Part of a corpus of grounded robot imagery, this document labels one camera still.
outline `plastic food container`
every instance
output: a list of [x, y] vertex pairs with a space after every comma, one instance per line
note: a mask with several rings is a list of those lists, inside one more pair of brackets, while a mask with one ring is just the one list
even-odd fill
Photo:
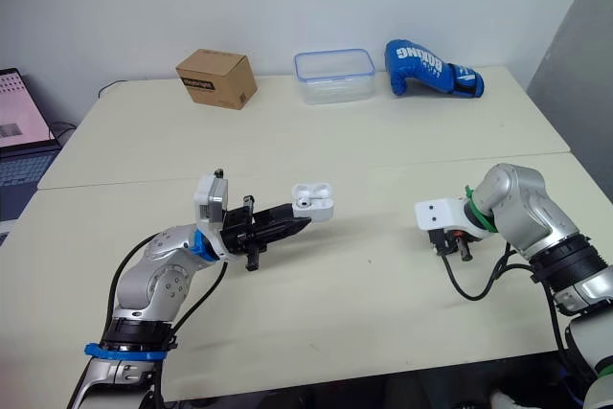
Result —
[[363, 100], [375, 92], [375, 67], [361, 48], [299, 53], [294, 68], [310, 104]]

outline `blue boxing glove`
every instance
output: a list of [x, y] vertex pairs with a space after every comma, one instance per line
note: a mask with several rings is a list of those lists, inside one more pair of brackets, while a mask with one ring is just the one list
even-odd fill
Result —
[[392, 90], [406, 92], [406, 79], [417, 79], [435, 90], [467, 98], [483, 95], [483, 79], [474, 70], [450, 64], [409, 40], [392, 40], [385, 47], [385, 68]]

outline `white table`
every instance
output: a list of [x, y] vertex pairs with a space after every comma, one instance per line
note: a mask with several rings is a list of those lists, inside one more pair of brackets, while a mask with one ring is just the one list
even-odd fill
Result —
[[424, 162], [567, 152], [502, 67], [479, 69], [480, 99], [419, 87], [397, 98], [378, 74], [370, 100], [308, 105], [291, 76], [258, 78], [241, 111], [195, 104], [180, 80], [118, 83], [94, 105], [39, 184], [55, 189], [231, 174], [359, 172]]
[[[553, 350], [542, 289], [511, 272], [471, 303], [452, 288], [413, 203], [459, 196], [495, 163], [538, 168], [551, 197], [608, 258], [613, 207], [570, 154], [531, 155], [355, 172], [229, 174], [230, 206], [287, 201], [299, 181], [328, 180], [335, 216], [230, 266], [218, 291], [180, 331], [164, 374], [167, 399], [210, 397]], [[216, 166], [208, 165], [208, 170]], [[39, 191], [0, 248], [0, 393], [5, 407], [61, 407], [97, 341], [116, 265], [140, 239], [193, 221], [195, 179]], [[453, 258], [481, 290], [504, 243]], [[196, 275], [188, 301], [219, 267]]]

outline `label on box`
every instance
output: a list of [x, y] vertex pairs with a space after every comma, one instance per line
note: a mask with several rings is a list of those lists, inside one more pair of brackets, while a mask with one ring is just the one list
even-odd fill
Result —
[[211, 81], [186, 79], [185, 77], [182, 77], [181, 79], [183, 80], [183, 84], [185, 84], [185, 86], [190, 86], [191, 88], [198, 88], [200, 90], [215, 91], [215, 86], [213, 85]]

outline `brown cardboard box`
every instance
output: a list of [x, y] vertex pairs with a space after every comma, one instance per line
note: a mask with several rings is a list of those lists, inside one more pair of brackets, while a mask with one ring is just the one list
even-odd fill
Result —
[[258, 89], [245, 55], [196, 50], [176, 72], [200, 104], [242, 109]]

